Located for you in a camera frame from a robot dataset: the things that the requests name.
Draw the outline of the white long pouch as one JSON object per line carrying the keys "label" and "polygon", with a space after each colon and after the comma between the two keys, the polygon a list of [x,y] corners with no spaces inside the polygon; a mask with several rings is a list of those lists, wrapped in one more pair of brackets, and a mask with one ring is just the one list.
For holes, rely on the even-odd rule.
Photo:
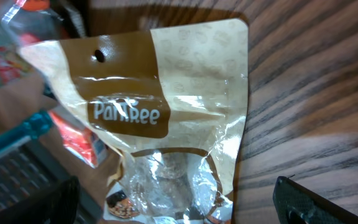
{"label": "white long pouch", "polygon": [[231,222],[248,106],[244,21],[48,40],[19,53],[119,155],[105,220]]}

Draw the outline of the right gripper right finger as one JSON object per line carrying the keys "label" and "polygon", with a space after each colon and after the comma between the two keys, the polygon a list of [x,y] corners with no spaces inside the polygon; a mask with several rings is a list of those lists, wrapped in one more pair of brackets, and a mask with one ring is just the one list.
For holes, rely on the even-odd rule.
{"label": "right gripper right finger", "polygon": [[357,215],[285,176],[277,178],[273,204],[280,224],[358,224]]}

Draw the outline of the black red snack wrapper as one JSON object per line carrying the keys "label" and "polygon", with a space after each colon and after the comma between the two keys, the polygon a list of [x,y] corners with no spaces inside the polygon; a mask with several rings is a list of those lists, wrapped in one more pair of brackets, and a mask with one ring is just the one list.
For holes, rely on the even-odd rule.
{"label": "black red snack wrapper", "polygon": [[87,36],[80,11],[67,0],[6,1],[0,21],[17,45]]}

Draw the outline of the grey plastic mesh basket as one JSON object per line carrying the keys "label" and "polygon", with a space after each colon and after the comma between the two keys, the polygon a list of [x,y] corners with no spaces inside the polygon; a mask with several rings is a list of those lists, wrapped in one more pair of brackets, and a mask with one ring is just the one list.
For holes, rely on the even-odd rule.
{"label": "grey plastic mesh basket", "polygon": [[[15,146],[0,155],[0,211],[71,176],[41,143]],[[80,185],[74,223],[97,223],[102,214],[101,207]]]}

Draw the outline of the red snack packet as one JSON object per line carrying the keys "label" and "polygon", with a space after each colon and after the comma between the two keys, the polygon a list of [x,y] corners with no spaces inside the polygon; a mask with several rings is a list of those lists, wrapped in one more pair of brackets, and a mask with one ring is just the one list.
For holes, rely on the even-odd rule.
{"label": "red snack packet", "polygon": [[81,121],[59,106],[48,111],[63,141],[63,146],[92,168],[108,156],[107,146]]}

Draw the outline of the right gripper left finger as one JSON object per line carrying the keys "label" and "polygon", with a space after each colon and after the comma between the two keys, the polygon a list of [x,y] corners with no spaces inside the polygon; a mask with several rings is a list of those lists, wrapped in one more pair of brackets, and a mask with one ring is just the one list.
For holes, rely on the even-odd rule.
{"label": "right gripper left finger", "polygon": [[73,224],[80,204],[80,183],[71,176],[0,211],[0,224]]}

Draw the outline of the blue mouthwash bottle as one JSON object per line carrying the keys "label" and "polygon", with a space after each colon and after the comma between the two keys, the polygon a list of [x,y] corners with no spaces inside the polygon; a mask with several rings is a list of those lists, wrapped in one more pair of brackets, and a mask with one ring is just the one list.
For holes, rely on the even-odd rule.
{"label": "blue mouthwash bottle", "polygon": [[29,116],[18,126],[0,134],[0,153],[13,146],[21,146],[30,140],[37,140],[53,126],[50,115],[41,110]]}

